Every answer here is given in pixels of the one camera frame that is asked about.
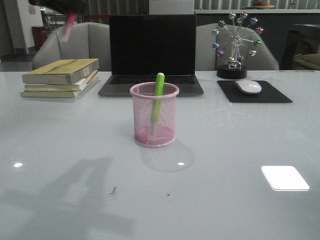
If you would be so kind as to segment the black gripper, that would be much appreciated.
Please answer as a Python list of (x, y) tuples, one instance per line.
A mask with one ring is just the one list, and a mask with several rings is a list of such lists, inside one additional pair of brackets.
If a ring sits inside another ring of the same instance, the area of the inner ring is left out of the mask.
[(83, 14), (86, 9), (84, 0), (28, 0), (28, 2), (31, 5), (46, 7), (64, 15), (69, 11)]

